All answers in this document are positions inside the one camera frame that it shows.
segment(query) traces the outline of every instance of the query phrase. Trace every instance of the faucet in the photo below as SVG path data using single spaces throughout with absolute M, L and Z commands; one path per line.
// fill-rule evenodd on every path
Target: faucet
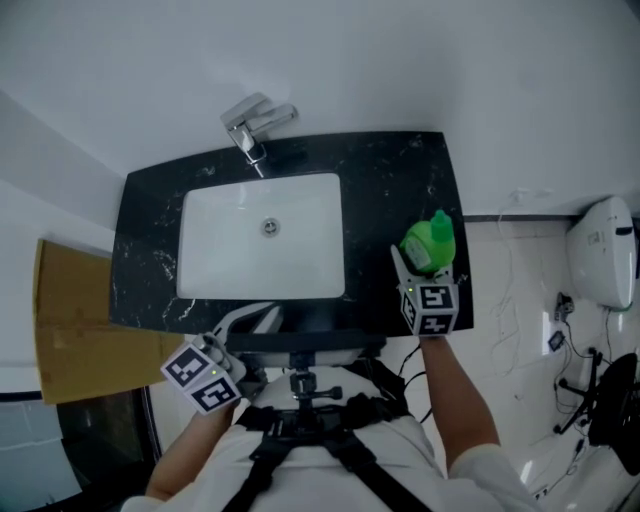
M 256 169 L 261 178 L 264 178 L 264 175 L 260 169 L 260 162 L 266 158 L 267 151 L 260 142 L 255 140 L 254 136 L 289 121 L 296 115 L 296 109 L 289 103 L 259 114 L 258 107 L 266 101 L 268 101 L 267 97 L 257 92 L 220 116 L 227 133 L 246 155 L 247 161 Z

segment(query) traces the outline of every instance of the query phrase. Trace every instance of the vanity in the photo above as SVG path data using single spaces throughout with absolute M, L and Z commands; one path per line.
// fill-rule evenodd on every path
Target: vanity
M 443 209 L 457 244 L 455 329 L 473 327 L 467 240 L 441 133 L 315 135 L 251 148 L 244 135 L 232 138 L 247 151 L 225 148 L 129 174 L 111 322 L 196 334 L 241 306 L 277 300 L 281 332 L 408 335 L 390 246 Z

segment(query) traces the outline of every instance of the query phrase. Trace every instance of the white shirt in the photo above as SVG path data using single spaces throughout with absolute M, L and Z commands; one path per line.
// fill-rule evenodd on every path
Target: white shirt
M 340 401 L 314 400 L 315 406 L 340 404 L 358 393 L 380 396 L 373 384 L 342 368 L 314 368 L 318 389 L 342 386 Z M 269 384 L 256 407 L 297 409 L 289 379 Z M 496 445 L 477 446 L 454 462 L 445 478 L 436 464 L 433 448 L 422 426 L 405 416 L 355 431 L 375 455 L 377 463 L 433 512 L 479 510 L 540 511 Z M 196 480 L 169 501 L 148 497 L 129 499 L 122 512 L 214 512 L 222 510 L 240 489 L 253 462 L 261 432 L 247 432 L 234 425 L 220 439 Z M 273 474 L 271 487 L 258 495 L 251 511 L 350 510 L 388 512 L 386 505 L 355 475 L 349 473 L 324 447 L 300 447 L 291 451 Z

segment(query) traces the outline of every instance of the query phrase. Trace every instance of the toilet tank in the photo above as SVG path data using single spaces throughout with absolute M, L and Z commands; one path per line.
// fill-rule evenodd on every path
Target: toilet tank
M 619 197 L 595 204 L 567 233 L 567 256 L 576 291 L 615 309 L 629 307 L 636 276 L 631 213 Z

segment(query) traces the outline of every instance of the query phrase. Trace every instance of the green bottle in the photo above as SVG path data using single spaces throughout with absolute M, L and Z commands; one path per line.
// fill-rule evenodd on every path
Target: green bottle
M 420 273 L 435 272 L 446 267 L 456 256 L 451 217 L 437 210 L 430 221 L 415 223 L 400 243 L 400 250 Z

